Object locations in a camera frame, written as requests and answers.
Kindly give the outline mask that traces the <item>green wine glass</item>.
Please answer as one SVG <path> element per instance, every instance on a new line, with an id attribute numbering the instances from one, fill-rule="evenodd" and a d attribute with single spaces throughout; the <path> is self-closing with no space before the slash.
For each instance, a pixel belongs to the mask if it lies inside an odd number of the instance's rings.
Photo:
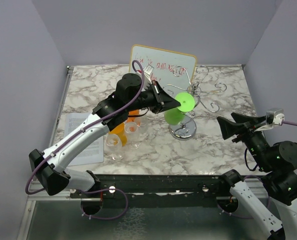
<path id="1" fill-rule="evenodd" d="M 186 116 L 185 113 L 192 111 L 195 107 L 194 97 L 187 92 L 178 93 L 175 100 L 180 103 L 180 106 L 164 113 L 164 119 L 169 125 L 178 125 Z"/>

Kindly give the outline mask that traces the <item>orange wine glass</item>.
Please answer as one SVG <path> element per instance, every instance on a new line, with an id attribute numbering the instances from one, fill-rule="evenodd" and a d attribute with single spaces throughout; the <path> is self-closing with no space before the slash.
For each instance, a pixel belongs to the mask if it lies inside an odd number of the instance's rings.
<path id="1" fill-rule="evenodd" d="M 130 111 L 128 113 L 128 118 L 127 118 L 126 122 L 127 123 L 133 122 L 136 118 L 139 117 L 139 115 L 140 115 L 140 110 L 139 109 Z"/>

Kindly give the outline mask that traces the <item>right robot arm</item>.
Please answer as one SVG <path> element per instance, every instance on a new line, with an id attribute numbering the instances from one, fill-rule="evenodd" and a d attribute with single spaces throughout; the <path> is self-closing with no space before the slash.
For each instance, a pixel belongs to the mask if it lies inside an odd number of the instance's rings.
<path id="1" fill-rule="evenodd" d="M 268 240 L 297 240 L 297 143 L 281 141 L 269 145 L 263 131 L 286 123 L 284 111 L 273 108 L 265 116 L 247 116 L 231 113 L 233 121 L 216 118 L 224 140 L 243 142 L 265 174 L 260 178 L 277 210 L 275 217 L 253 194 L 244 178 L 234 169 L 220 176 L 218 190 L 233 196 L 242 204 L 259 225 Z"/>

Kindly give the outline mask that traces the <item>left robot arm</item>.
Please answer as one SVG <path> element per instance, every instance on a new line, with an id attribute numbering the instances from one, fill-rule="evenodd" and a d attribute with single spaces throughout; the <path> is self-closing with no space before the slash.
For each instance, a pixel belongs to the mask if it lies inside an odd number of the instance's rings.
<path id="1" fill-rule="evenodd" d="M 115 91 L 100 101 L 92 113 L 70 134 L 55 145 L 29 154 L 32 174 L 48 195 L 64 189 L 82 191 L 87 197 L 98 194 L 96 176 L 88 171 L 68 169 L 68 165 L 95 140 L 106 135 L 129 117 L 129 112 L 149 109 L 158 114 L 181 104 L 156 81 L 145 83 L 145 76 L 127 73 L 117 82 Z"/>

